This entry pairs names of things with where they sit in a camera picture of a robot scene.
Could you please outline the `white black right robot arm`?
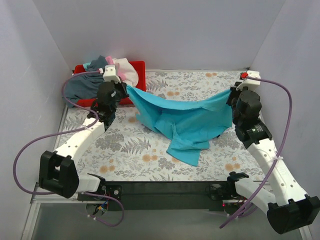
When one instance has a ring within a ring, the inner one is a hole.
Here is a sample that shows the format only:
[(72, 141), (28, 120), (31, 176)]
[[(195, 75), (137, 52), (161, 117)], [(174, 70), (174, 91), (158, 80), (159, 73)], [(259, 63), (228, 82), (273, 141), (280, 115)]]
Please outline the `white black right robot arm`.
[(262, 210), (278, 234), (311, 225), (320, 212), (320, 199), (309, 196), (279, 157), (272, 134), (260, 118), (260, 96), (247, 87), (230, 88), (226, 102), (232, 109), (235, 133), (262, 169), (272, 192), (253, 182), (246, 173), (227, 178), (233, 194), (243, 196)]

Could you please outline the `turquoise t shirt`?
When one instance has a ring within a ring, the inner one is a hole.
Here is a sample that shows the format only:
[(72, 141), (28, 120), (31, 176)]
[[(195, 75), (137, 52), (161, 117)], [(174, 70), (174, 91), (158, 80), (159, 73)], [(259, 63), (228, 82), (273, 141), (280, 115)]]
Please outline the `turquoise t shirt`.
[(175, 101), (128, 86), (129, 99), (138, 110), (136, 119), (170, 140), (167, 153), (197, 166), (209, 141), (232, 126), (232, 109), (227, 105), (230, 90), (200, 101)]

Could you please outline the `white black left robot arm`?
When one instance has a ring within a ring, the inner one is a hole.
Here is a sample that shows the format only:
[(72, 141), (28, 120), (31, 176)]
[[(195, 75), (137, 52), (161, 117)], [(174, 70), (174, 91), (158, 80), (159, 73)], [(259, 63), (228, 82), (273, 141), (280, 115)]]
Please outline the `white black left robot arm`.
[(97, 97), (83, 123), (83, 130), (73, 134), (53, 152), (40, 157), (39, 187), (70, 198), (75, 193), (97, 192), (104, 178), (92, 174), (78, 174), (77, 164), (88, 147), (111, 126), (120, 101), (127, 98), (127, 85), (113, 80), (100, 84)]

